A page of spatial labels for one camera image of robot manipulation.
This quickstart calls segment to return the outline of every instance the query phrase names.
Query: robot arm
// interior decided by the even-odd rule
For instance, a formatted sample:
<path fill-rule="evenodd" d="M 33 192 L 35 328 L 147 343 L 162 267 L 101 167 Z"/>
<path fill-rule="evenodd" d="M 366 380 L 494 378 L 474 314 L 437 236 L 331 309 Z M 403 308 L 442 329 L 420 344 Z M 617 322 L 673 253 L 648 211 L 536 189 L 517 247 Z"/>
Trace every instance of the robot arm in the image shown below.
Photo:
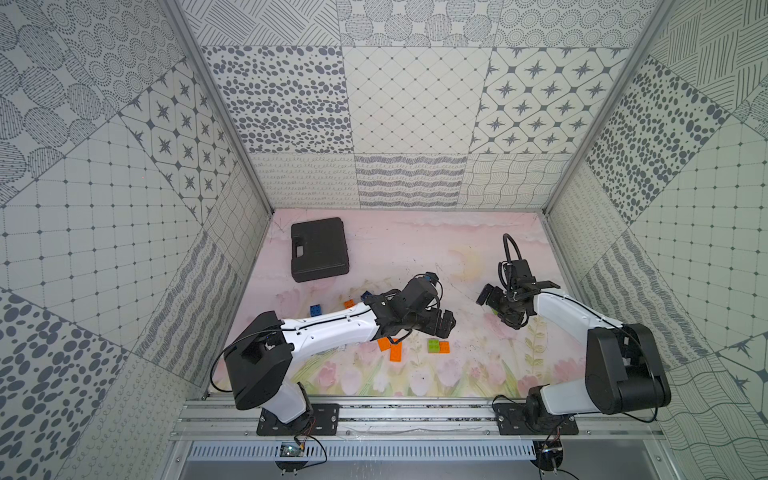
<path fill-rule="evenodd" d="M 507 242 L 515 246 L 517 260 Z M 657 408 L 670 402 L 653 333 L 644 325 L 624 324 L 585 306 L 549 282 L 537 282 L 515 241 L 504 235 L 506 261 L 498 266 L 505 290 L 485 285 L 477 303 L 489 305 L 501 321 L 520 329 L 533 315 L 542 315 L 570 333 L 586 349 L 583 379 L 536 387 L 528 392 L 529 423 L 553 415 L 602 412 L 614 414 Z"/>
<path fill-rule="evenodd" d="M 438 281 L 427 272 L 403 291 L 371 295 L 346 310 L 311 318 L 279 320 L 274 311 L 262 313 L 223 352 L 235 406 L 261 406 L 300 431 L 313 410 L 302 386 L 285 381 L 290 363 L 348 343 L 384 337 L 399 343 L 414 329 L 448 338 L 456 321 L 450 310 L 440 310 Z M 401 330 L 406 335 L 393 339 Z"/>

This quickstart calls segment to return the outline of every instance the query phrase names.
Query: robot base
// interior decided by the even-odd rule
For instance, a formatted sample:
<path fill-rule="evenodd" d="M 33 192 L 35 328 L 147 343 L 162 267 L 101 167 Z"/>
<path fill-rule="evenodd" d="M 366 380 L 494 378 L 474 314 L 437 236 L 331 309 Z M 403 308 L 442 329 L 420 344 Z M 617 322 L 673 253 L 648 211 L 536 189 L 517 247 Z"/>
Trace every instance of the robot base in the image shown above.
<path fill-rule="evenodd" d="M 313 403 L 312 409 L 313 413 L 312 416 L 309 417 L 309 422 L 315 422 L 315 425 L 312 427 L 310 435 L 317 437 L 321 435 L 335 435 L 336 427 L 339 426 L 339 404 Z M 256 430 L 258 436 L 298 435 L 301 432 L 302 431 L 297 431 L 293 422 L 291 422 L 290 425 L 286 425 L 269 410 L 261 410 L 259 427 Z"/>

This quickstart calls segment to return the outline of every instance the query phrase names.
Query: black plastic case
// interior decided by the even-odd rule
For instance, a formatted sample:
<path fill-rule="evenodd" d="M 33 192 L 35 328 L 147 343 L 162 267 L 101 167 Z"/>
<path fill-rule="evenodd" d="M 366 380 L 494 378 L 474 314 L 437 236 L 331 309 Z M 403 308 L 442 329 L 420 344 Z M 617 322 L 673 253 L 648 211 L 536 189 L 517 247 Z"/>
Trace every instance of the black plastic case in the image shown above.
<path fill-rule="evenodd" d="M 344 222 L 340 218 L 294 223 L 290 236 L 290 272 L 296 282 L 349 273 Z M 301 257 L 296 253 L 299 247 L 303 249 Z"/>

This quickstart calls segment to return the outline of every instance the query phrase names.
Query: wavy line pattern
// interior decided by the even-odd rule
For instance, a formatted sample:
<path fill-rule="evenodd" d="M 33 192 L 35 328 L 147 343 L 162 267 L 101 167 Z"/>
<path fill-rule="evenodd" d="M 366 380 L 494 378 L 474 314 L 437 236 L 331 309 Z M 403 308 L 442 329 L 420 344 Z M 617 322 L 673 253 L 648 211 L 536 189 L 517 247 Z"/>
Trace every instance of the wavy line pattern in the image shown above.
<path fill-rule="evenodd" d="M 466 156 L 355 155 L 361 207 L 456 206 Z"/>
<path fill-rule="evenodd" d="M 651 328 L 667 369 L 712 353 L 629 230 L 619 236 L 581 283 L 592 305 L 601 312 Z"/>
<path fill-rule="evenodd" d="M 208 232 L 202 230 L 195 241 L 134 352 L 202 386 L 240 281 Z"/>

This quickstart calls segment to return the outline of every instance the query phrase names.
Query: table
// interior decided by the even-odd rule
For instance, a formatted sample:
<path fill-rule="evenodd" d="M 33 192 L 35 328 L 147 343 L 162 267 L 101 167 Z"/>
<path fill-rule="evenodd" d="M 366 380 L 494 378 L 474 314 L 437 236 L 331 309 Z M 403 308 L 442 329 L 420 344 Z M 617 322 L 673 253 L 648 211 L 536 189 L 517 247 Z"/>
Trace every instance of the table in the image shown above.
<path fill-rule="evenodd" d="M 344 222 L 349 273 L 296 283 L 290 274 L 291 225 L 328 217 Z M 563 329 L 536 316 L 525 328 L 513 330 L 487 306 L 475 303 L 486 283 L 498 285 L 503 233 L 515 238 L 538 280 L 563 285 L 537 214 L 277 210 L 227 345 L 262 312 L 299 319 L 319 304 L 323 313 L 331 313 L 343 310 L 347 300 L 359 302 L 367 290 L 402 289 L 414 275 L 432 271 L 445 288 L 442 308 L 456 318 L 450 353 L 427 353 L 430 337 L 415 331 L 403 343 L 401 362 L 390 362 L 389 351 L 367 342 L 295 362 L 286 377 L 301 382 L 309 394 L 521 397 L 532 386 L 583 376 L 584 347 Z M 223 361 L 214 381 L 230 387 Z"/>

